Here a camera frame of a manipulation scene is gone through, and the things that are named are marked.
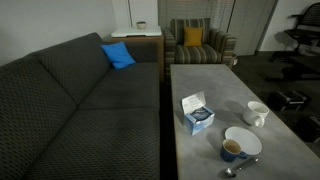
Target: mug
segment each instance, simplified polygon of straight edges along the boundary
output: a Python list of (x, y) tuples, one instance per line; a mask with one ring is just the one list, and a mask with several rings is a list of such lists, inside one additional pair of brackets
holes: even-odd
[(262, 128), (268, 113), (269, 108), (266, 105), (250, 101), (243, 112), (243, 119), (251, 125)]
[(220, 156), (226, 162), (233, 162), (237, 157), (246, 159), (247, 153), (241, 151), (241, 147), (236, 141), (225, 139), (222, 143)]

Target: saucer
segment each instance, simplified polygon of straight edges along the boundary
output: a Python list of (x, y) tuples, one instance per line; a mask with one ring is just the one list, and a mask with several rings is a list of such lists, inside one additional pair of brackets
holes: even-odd
[(225, 136), (227, 139), (233, 139), (241, 146), (241, 150), (249, 155), (259, 154), (262, 150), (262, 144), (259, 138), (251, 131), (241, 127), (230, 127)]

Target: white box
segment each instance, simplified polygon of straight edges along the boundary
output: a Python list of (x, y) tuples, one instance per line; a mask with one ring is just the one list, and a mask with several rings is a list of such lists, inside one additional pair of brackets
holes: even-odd
[[(198, 92), (191, 96), (182, 99), (182, 109), (184, 112), (183, 124), (187, 127), (191, 135), (194, 135), (212, 124), (215, 113), (206, 105), (204, 92)], [(196, 110), (202, 108), (205, 111), (204, 119), (196, 119), (194, 113)]]

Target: armchair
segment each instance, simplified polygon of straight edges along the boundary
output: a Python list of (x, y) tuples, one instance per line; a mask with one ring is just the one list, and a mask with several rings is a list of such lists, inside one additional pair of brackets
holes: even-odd
[[(184, 46), (184, 27), (201, 27), (201, 46)], [(226, 64), (234, 60), (236, 38), (210, 29), (210, 18), (172, 19), (170, 28), (163, 29), (165, 78), (170, 82), (171, 64)]]

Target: yellow cushion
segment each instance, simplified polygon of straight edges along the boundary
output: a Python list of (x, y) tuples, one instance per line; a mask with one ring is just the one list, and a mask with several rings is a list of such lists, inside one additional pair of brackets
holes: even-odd
[(184, 28), (184, 46), (201, 46), (203, 28)]

